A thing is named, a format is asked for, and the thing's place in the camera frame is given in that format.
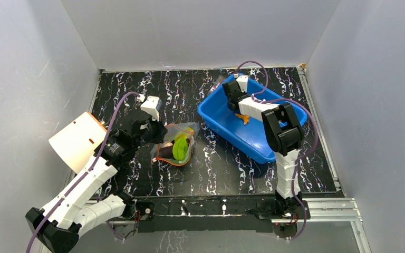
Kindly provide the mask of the orange toy food piece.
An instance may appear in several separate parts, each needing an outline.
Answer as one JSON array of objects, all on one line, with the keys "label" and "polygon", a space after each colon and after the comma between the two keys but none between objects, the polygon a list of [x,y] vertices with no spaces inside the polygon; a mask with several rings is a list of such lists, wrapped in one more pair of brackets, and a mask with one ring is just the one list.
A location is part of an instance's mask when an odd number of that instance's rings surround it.
[{"label": "orange toy food piece", "polygon": [[243,121],[243,125],[249,124],[249,121],[250,121],[250,116],[249,115],[235,113],[235,116]]}]

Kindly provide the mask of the purple toy eggplant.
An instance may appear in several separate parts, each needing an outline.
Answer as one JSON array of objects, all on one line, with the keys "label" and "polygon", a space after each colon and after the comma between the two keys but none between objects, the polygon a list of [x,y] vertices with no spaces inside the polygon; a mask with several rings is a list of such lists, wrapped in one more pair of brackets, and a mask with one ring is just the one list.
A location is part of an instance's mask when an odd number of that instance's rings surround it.
[{"label": "purple toy eggplant", "polygon": [[160,148],[158,150],[157,157],[164,158],[164,159],[174,159],[173,146]]}]

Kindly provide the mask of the clear zip bag orange zipper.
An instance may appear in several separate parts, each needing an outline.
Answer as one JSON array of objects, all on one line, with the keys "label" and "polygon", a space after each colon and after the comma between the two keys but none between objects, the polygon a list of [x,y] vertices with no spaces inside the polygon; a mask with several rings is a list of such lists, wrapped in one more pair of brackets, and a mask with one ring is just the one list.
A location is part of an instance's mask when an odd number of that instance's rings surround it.
[{"label": "clear zip bag orange zipper", "polygon": [[157,144],[150,152],[151,161],[163,161],[173,166],[186,165],[193,153],[195,136],[200,130],[196,122],[168,124],[164,143]]}]

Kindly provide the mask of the green toy leaf vegetable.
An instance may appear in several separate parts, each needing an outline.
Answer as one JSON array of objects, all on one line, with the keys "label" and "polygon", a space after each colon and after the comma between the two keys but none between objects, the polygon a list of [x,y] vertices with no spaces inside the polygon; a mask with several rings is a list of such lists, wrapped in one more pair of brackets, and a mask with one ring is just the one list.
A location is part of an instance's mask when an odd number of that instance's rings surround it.
[{"label": "green toy leaf vegetable", "polygon": [[178,161],[184,161],[186,159],[189,143],[186,137],[178,137],[175,139],[173,145],[174,159]]}]

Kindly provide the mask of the blue plastic bin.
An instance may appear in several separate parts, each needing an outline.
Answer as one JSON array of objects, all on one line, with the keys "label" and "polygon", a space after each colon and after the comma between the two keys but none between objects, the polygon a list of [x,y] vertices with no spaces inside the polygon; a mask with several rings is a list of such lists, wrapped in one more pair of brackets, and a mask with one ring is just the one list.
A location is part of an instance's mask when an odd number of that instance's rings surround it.
[{"label": "blue plastic bin", "polygon": [[[234,80],[232,74],[223,83]],[[263,124],[258,120],[250,119],[249,124],[243,125],[243,121],[237,118],[235,113],[228,108],[227,98],[221,85],[204,99],[198,107],[198,113],[205,120],[206,126],[256,162],[265,164],[276,161],[274,152],[266,142]],[[260,101],[283,98],[250,78],[248,80],[247,94]],[[302,127],[308,117],[306,110],[299,107],[294,101],[291,101],[291,104]]]}]

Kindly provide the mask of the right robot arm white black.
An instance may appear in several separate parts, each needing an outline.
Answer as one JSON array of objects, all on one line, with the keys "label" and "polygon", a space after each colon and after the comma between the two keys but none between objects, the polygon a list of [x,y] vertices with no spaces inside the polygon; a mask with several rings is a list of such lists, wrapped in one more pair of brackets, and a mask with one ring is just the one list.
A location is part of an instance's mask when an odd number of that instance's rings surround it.
[{"label": "right robot arm white black", "polygon": [[301,206],[296,182],[296,162],[304,139],[303,129],[289,99],[258,100],[247,94],[239,79],[222,85],[227,106],[244,122],[255,119],[263,124],[268,146],[274,152],[277,168],[275,204],[258,214],[294,218]]}]

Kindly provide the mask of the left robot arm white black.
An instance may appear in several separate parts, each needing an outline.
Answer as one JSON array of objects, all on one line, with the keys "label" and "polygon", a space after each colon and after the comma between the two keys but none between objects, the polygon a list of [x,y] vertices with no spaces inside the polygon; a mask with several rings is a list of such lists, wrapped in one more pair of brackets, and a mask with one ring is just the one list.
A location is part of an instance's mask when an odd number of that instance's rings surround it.
[{"label": "left robot arm white black", "polygon": [[114,193],[91,206],[86,203],[127,166],[140,147],[163,140],[166,129],[159,112],[147,109],[146,114],[125,132],[108,130],[91,113],[84,112],[50,138],[52,148],[76,176],[50,202],[26,213],[31,244],[38,240],[51,252],[69,252],[99,224],[115,217],[134,217],[137,206],[126,193]]}]

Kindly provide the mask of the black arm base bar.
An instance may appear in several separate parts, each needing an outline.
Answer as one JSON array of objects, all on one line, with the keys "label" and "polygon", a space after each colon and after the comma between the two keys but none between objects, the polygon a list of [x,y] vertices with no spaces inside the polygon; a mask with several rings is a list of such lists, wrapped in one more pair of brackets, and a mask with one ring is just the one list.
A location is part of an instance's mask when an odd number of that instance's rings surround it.
[{"label": "black arm base bar", "polygon": [[283,203],[274,194],[138,198],[131,212],[140,232],[252,230],[293,235],[310,218],[306,201]]}]

